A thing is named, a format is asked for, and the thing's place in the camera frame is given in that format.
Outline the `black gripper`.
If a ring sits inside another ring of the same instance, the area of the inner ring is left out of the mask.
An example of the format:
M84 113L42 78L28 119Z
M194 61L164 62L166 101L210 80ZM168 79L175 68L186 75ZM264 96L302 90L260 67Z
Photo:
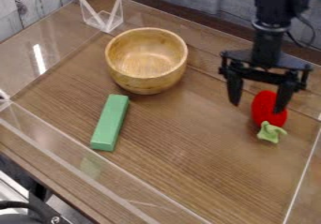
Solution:
M251 60L250 50L222 51L219 74L227 80L230 103L236 106L242 97L243 80L277 85L273 112L281 113L287 107L293 93L305 90L311 65L302 59L282 53L274 64Z

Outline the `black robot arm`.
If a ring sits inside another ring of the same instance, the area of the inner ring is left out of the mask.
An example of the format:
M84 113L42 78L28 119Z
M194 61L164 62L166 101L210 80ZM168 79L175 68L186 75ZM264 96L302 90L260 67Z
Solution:
M311 65L282 52L282 40L285 34L293 39L293 19L314 31L302 16L309 4L310 0L254 0L251 49L220 52L218 73L227 81L228 100L234 106L239 104L244 79L278 86L274 113L283 111L293 94L306 89Z

